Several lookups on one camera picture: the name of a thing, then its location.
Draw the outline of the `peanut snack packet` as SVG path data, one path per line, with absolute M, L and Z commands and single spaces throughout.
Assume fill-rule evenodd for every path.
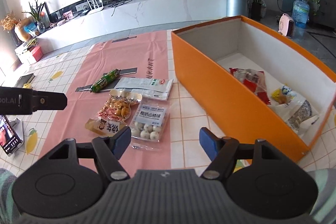
M 98 135 L 112 136 L 126 126 L 126 120 L 131 116 L 131 107 L 141 101 L 141 94 L 112 89 L 96 118 L 88 119 L 85 129 Z

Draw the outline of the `white ball candy packet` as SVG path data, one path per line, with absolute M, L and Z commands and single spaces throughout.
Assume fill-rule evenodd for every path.
M 131 143 L 134 149 L 158 151 L 170 115 L 168 101 L 144 98 L 131 120 Z

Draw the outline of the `green sausage stick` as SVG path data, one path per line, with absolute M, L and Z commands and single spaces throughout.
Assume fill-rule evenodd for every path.
M 98 93 L 103 90 L 107 85 L 112 83 L 120 74 L 120 69 L 114 69 L 109 73 L 103 75 L 99 80 L 97 80 L 90 88 L 91 93 Z

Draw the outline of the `red snack packet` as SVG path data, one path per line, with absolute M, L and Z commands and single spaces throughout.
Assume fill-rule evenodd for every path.
M 230 68 L 230 73 L 255 94 L 266 105 L 270 105 L 264 71 L 254 69 Z

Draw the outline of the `white grey milk pouch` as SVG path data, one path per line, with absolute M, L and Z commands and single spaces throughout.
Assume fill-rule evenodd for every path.
M 173 80 L 122 77 L 114 89 L 138 93 L 145 98 L 166 101 L 172 86 Z

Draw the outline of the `white blue chip bag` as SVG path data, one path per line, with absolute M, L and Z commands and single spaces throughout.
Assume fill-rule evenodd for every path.
M 298 136 L 319 119 L 317 110 L 301 94 L 283 85 L 271 94 L 269 106 Z

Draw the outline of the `red storage box left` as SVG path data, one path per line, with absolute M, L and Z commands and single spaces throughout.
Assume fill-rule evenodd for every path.
M 28 61 L 29 64 L 34 64 L 37 63 L 42 57 L 43 57 L 43 52 L 41 50 L 40 46 L 34 46 L 28 51 Z

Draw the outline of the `dried flower vase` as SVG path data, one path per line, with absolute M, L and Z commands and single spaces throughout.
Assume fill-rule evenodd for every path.
M 1 20 L 1 27 L 11 35 L 15 45 L 18 47 L 31 39 L 31 35 L 25 31 L 25 26 L 29 23 L 31 23 L 29 18 L 21 20 L 17 19 L 13 13 L 8 13 Z

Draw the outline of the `orange white cardboard box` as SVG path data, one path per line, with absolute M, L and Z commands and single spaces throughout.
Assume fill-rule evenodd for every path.
M 335 101 L 335 73 L 245 16 L 173 31 L 178 81 L 227 136 L 266 139 L 293 161 L 314 146 Z

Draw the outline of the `white wifi router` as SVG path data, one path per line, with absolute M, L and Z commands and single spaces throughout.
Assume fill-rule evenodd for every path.
M 89 5 L 89 12 L 87 13 L 87 15 L 100 12 L 104 9 L 104 4 L 102 0 L 87 0 L 87 3 Z

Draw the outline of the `pink space heater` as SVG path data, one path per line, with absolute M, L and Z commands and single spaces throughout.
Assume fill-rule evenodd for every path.
M 286 37 L 292 37 L 294 33 L 294 20 L 287 13 L 283 13 L 279 19 L 278 32 Z

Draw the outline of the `silver trash can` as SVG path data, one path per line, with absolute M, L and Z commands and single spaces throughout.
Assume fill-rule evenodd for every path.
M 249 0 L 227 0 L 226 16 L 248 16 Z

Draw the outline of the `blue water jug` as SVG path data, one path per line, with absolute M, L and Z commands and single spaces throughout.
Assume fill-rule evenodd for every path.
M 309 21 L 310 6 L 306 0 L 295 0 L 293 2 L 292 18 L 295 25 L 300 28 L 306 28 Z

